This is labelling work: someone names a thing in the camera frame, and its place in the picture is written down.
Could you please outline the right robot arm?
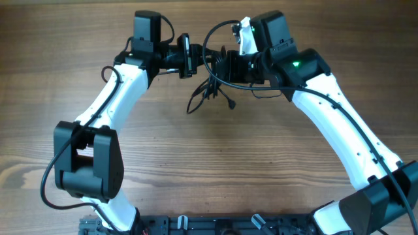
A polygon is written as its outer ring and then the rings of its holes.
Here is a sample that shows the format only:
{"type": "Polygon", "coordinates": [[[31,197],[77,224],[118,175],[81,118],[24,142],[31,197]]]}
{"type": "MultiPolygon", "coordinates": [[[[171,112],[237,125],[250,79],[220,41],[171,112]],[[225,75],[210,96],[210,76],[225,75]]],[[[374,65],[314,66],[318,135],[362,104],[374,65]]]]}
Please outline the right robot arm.
{"type": "Polygon", "coordinates": [[[417,227],[417,163],[404,163],[371,131],[313,49],[299,51],[282,12],[231,20],[239,44],[210,76],[248,90],[280,91],[319,129],[342,162],[354,193],[315,209],[308,234],[371,234],[407,215],[417,227]]]}

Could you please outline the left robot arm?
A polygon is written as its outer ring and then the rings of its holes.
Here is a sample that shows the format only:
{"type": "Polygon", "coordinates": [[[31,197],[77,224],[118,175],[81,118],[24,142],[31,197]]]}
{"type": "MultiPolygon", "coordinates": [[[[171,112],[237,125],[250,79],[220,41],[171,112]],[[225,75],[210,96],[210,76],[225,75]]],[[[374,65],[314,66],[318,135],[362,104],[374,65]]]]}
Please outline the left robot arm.
{"type": "Polygon", "coordinates": [[[139,210],[121,189],[124,166],[119,132],[135,103],[156,76],[172,72],[194,75],[205,63],[215,65],[226,54],[192,44],[188,34],[161,39],[164,15],[138,10],[134,32],[109,66],[111,75],[90,107],[74,121],[54,129],[54,157],[46,168],[58,189],[93,208],[103,234],[147,234],[139,210]]]}

